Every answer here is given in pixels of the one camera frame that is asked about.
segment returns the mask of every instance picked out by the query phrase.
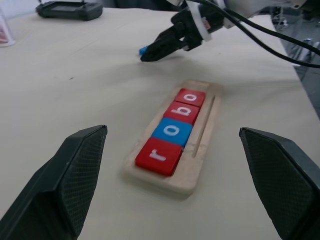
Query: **wooden block holder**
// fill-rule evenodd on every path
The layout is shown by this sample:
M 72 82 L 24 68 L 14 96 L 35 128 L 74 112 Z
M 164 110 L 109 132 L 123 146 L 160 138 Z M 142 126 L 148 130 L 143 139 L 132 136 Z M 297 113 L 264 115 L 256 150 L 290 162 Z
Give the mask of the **wooden block holder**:
M 206 93 L 206 96 L 173 176 L 163 176 L 135 166 L 136 156 L 158 126 L 163 114 L 181 88 L 202 91 Z M 221 85 L 197 80 L 186 80 L 181 86 L 174 89 L 136 143 L 125 162 L 124 172 L 179 194 L 192 194 L 197 186 L 215 119 L 220 108 L 222 94 L 223 87 Z

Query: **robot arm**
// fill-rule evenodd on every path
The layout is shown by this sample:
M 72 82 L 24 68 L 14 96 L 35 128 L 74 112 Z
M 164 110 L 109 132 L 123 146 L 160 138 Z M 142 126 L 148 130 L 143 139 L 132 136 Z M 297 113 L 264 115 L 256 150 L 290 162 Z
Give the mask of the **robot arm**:
M 167 0 L 175 6 L 184 0 Z M 295 9 L 301 9 L 308 18 L 320 18 L 319 0 L 211 0 L 220 9 L 228 9 L 245 18 L 250 18 L 266 7 L 276 7 L 288 4 Z M 207 41 L 210 34 L 222 27 L 234 26 L 216 9 L 206 4 L 188 2 L 189 7 L 182 9 L 171 18 L 172 27 L 160 33 L 154 43 L 144 48 L 141 55 L 143 62 L 155 62 L 176 50 L 190 51 Z

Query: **table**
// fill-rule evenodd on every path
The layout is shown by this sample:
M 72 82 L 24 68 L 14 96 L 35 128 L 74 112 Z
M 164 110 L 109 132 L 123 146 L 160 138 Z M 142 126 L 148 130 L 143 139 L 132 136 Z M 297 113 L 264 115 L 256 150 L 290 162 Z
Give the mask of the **table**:
M 238 132 L 294 140 L 320 164 L 320 124 L 290 63 L 237 28 L 157 63 L 137 53 L 172 12 L 105 9 L 89 22 L 27 15 L 9 21 L 17 43 L 0 49 L 0 216 L 63 140 L 107 124 L 97 188 L 79 240 L 278 240 L 256 193 Z M 272 28 L 268 16 L 256 23 Z M 280 41 L 254 31 L 284 53 Z M 135 141 L 186 79 L 225 85 L 198 187 L 179 199 L 121 177 Z

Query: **blue object in gripper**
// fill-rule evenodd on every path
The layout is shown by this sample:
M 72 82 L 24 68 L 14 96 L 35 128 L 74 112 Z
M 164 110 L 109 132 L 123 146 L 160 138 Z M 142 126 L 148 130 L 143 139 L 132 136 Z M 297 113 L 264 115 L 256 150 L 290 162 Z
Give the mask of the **blue object in gripper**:
M 139 50 L 139 55 L 142 56 L 147 51 L 148 46 L 145 46 Z

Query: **white letter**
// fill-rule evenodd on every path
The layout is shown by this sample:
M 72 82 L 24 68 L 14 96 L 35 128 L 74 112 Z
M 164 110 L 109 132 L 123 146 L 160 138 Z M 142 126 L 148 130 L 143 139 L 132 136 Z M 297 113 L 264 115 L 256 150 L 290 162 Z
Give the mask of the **white letter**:
M 177 110 L 173 109 L 171 110 L 172 113 L 174 114 L 180 114 L 180 115 L 184 115 L 184 116 L 189 116 L 189 114 L 191 113 L 191 110 L 187 107 L 178 107 Z
M 173 125 L 166 126 L 163 129 L 164 134 L 169 135 L 169 136 L 175 136 L 175 135 L 177 135 L 179 133 L 179 131 L 180 131 L 180 129 L 177 126 L 173 126 Z
M 187 101 L 195 101 L 197 99 L 197 96 L 196 95 L 193 95 L 193 94 L 186 94 L 184 95 L 183 97 L 185 100 Z
M 157 154 L 157 150 L 156 149 L 152 150 L 152 152 L 150 153 L 149 157 L 153 158 L 153 159 L 157 159 L 157 160 L 159 160 L 161 162 L 166 160 L 165 156 L 160 156 L 159 154 Z

